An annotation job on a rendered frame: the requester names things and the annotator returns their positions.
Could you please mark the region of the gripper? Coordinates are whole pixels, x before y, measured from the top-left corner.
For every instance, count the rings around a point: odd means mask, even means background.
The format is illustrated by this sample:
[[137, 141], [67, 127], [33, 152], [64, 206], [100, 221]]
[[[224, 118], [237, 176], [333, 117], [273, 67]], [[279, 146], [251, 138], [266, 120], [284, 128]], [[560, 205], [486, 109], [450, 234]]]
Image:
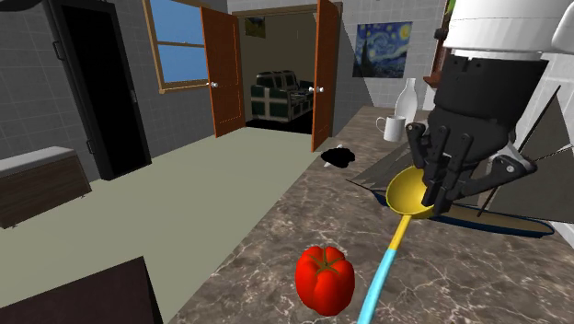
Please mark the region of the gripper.
[[429, 127], [419, 122], [406, 126], [414, 166], [423, 170], [424, 206], [443, 214], [450, 210], [453, 198], [479, 194], [536, 171], [528, 158], [521, 163], [501, 155], [480, 178], [472, 179], [472, 171], [462, 173], [464, 161], [479, 162], [508, 143], [509, 132], [522, 117], [547, 65], [542, 59], [468, 59], [453, 54], [445, 59]]

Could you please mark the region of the model sailboat with grey sails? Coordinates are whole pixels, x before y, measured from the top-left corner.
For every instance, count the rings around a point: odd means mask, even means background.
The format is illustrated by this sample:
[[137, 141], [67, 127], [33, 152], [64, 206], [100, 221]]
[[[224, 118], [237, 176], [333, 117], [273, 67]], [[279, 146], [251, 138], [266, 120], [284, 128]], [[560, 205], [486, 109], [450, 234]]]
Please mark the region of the model sailboat with grey sails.
[[431, 221], [536, 238], [554, 234], [554, 223], [574, 226], [574, 85], [545, 82], [534, 103], [540, 110], [518, 148], [538, 170], [500, 187], [486, 209], [469, 197]]

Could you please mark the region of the white mug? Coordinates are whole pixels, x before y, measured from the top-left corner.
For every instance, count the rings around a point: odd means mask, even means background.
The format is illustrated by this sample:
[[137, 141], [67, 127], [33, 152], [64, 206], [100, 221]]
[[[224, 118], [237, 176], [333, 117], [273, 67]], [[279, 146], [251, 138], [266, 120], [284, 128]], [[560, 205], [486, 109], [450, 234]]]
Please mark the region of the white mug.
[[376, 128], [383, 133], [387, 142], [399, 142], [405, 129], [406, 118], [392, 115], [388, 117], [378, 117], [375, 121]]

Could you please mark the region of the white bottle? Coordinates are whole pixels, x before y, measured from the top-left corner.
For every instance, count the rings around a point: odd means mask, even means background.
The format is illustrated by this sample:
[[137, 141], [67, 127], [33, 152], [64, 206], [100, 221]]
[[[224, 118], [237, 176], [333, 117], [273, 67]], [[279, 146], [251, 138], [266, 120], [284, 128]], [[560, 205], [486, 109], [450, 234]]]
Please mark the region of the white bottle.
[[405, 124], [409, 124], [414, 121], [414, 117], [418, 109], [419, 103], [415, 84], [415, 78], [408, 78], [405, 87], [399, 94], [396, 101], [395, 115], [403, 117], [405, 119]]

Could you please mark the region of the black lumpy object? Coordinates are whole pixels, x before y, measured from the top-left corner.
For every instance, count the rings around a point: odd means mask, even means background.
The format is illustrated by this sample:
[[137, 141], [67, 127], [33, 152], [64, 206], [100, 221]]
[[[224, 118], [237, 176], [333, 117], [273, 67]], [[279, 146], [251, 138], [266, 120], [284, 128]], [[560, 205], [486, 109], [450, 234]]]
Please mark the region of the black lumpy object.
[[355, 155], [349, 148], [338, 145], [335, 148], [328, 149], [320, 156], [329, 165], [337, 168], [347, 168], [350, 162], [355, 161]]

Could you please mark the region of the orange wooden door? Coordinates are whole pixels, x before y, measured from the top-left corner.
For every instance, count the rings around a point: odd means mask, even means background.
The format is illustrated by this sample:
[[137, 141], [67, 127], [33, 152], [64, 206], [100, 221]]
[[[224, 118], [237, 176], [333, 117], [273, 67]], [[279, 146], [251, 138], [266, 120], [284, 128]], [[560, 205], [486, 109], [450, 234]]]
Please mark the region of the orange wooden door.
[[201, 8], [214, 135], [246, 125], [238, 22], [235, 16]]
[[329, 0], [317, 0], [314, 81], [313, 152], [329, 137], [339, 52], [339, 11]]

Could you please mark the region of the red bell pepper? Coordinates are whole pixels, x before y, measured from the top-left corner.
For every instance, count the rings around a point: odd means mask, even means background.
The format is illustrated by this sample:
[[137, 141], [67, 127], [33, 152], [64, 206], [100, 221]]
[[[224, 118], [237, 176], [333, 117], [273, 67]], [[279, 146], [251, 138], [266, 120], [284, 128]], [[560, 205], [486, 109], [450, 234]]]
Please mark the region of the red bell pepper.
[[301, 301], [324, 317], [342, 312], [350, 304], [355, 288], [352, 264], [340, 250], [330, 246], [306, 249], [297, 261], [294, 281]]

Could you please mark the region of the dark green checked sofa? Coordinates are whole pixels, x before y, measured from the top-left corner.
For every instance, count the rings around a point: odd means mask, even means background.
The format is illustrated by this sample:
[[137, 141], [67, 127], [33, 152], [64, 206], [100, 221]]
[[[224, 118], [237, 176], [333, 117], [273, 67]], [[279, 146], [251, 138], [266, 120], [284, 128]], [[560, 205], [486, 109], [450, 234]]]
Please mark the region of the dark green checked sofa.
[[313, 109], [311, 81], [299, 80], [294, 71], [268, 71], [256, 76], [250, 88], [252, 118], [291, 122]]

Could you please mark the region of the wooden framed window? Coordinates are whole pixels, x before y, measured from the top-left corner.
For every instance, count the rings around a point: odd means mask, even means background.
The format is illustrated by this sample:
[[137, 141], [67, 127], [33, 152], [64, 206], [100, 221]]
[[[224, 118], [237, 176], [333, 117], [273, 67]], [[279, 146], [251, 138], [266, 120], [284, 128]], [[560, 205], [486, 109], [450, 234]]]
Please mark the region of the wooden framed window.
[[201, 11], [203, 0], [141, 0], [158, 92], [208, 85]]

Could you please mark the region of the dark brown furniture top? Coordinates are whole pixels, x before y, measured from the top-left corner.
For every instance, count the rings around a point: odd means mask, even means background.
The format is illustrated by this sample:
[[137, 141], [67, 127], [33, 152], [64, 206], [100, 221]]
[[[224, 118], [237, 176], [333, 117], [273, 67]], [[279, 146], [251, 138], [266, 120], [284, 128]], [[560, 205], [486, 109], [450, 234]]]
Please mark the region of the dark brown furniture top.
[[143, 257], [6, 307], [0, 324], [164, 324]]

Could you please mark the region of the brown cabinet with grey top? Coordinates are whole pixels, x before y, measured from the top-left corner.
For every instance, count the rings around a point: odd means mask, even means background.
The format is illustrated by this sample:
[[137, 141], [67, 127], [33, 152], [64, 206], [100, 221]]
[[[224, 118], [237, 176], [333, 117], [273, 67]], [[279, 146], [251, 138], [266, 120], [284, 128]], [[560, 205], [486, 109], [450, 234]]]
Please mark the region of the brown cabinet with grey top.
[[0, 227], [16, 226], [90, 192], [73, 149], [51, 146], [0, 159]]

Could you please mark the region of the starry night wall painting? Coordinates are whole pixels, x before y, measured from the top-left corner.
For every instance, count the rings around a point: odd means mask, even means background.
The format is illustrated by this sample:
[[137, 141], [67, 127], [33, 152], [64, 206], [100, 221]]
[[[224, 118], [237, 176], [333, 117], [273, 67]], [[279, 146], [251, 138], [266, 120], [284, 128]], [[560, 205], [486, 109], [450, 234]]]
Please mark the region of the starry night wall painting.
[[352, 76], [402, 78], [411, 30], [411, 21], [359, 24]]

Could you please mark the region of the small dark wall picture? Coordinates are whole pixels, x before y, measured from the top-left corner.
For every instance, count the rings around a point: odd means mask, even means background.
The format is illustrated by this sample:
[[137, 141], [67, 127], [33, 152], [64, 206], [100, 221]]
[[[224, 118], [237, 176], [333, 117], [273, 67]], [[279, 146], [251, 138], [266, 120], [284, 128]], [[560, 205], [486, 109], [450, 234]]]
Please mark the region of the small dark wall picture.
[[266, 24], [264, 17], [245, 17], [245, 35], [256, 38], [266, 38]]

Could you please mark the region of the black doorway frame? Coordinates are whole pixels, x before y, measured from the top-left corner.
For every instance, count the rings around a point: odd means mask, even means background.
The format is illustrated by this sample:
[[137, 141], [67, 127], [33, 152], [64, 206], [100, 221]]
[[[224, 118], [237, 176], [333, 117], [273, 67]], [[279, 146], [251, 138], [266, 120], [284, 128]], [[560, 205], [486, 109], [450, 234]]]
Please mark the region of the black doorway frame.
[[112, 180], [150, 165], [115, 5], [104, 0], [42, 4], [100, 177]]

